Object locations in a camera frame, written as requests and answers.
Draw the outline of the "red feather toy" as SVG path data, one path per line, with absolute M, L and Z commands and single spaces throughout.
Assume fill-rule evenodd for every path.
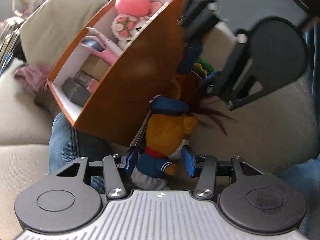
M 194 71 L 190 70 L 187 74 L 176 74 L 170 81 L 169 97 L 189 106 L 188 113 L 195 117 L 206 116 L 211 122 L 214 122 L 221 132 L 228 137 L 227 129 L 221 118 L 227 118 L 233 121 L 236 119 L 225 115 L 221 111 L 211 109 L 202 99 L 198 98 L 198 90 L 202 82 L 201 77 Z

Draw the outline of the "white crochet bunny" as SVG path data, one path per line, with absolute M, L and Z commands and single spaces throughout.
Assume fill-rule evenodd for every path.
M 149 19 L 149 16 L 117 15 L 111 24 L 111 29 L 113 35 L 118 40 L 118 46 L 124 49 Z

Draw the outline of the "beige cushion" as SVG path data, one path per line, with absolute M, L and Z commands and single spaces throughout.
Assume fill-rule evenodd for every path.
M 20 28 L 28 64 L 53 67 L 108 0 L 47 0 Z

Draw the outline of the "burger shaped toy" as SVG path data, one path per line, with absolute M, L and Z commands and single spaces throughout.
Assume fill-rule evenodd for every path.
M 193 71 L 204 79 L 208 75 L 212 74 L 215 70 L 210 63 L 199 57 L 194 63 Z

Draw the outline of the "person's brown sock foot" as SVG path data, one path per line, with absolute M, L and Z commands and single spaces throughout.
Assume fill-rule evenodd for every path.
M 43 90 L 38 92 L 37 96 L 34 99 L 34 103 L 35 105 L 46 109 L 53 118 L 55 118 L 61 112 L 61 109 L 50 90 Z

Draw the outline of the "beige sofa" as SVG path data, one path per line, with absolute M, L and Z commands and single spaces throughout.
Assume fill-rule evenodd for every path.
M 21 65 L 13 59 L 1 76 L 1 239 L 13 239 L 21 231 L 14 212 L 17 195 L 48 172 L 53 119 L 15 81 Z M 208 106 L 225 113 L 226 132 L 199 126 L 190 137 L 196 153 L 220 160 L 239 155 L 273 174 L 318 156 L 318 127 L 305 76 L 234 111 L 216 99 Z

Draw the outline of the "person's left leg jeans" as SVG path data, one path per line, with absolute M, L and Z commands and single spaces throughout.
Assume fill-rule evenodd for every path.
M 78 157 L 86 157 L 89 161 L 101 161 L 105 156 L 123 154 L 126 151 L 123 146 L 116 146 L 75 129 L 60 112 L 54 118 L 49 139 L 48 173 L 59 170 Z

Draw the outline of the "brown cardboard box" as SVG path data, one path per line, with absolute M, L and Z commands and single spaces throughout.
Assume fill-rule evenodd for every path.
M 102 58 L 95 55 L 89 55 L 89 57 L 80 67 L 80 70 L 100 81 L 109 68 L 110 65 Z

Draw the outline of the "pink velvet cloth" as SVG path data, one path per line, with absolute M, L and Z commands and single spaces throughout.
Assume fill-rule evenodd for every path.
M 37 94 L 45 89 L 52 70 L 51 66 L 32 64 L 18 68 L 13 77 L 26 91 Z

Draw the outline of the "brown photo card box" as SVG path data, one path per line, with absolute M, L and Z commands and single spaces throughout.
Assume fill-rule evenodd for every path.
M 90 93 L 94 93 L 99 87 L 98 80 L 81 70 L 76 73 L 74 80 Z

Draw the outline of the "dark grey box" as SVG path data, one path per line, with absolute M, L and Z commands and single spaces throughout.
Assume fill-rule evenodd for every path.
M 81 107 L 84 107 L 91 96 L 91 93 L 87 89 L 70 77 L 62 85 L 62 91 L 72 103 Z

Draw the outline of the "pink ball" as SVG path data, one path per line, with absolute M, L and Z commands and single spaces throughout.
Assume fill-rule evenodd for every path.
M 141 17 L 147 15 L 151 10 L 150 0 L 116 0 L 115 9 L 118 15 L 132 15 Z

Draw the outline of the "brown bear plush blue hat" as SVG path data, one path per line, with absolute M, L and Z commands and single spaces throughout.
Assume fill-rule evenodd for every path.
M 189 113 L 185 102 L 156 96 L 151 100 L 151 115 L 146 124 L 143 153 L 131 173 L 131 182 L 143 190 L 167 188 L 167 178 L 177 173 L 174 160 L 182 156 L 182 147 L 199 121 Z

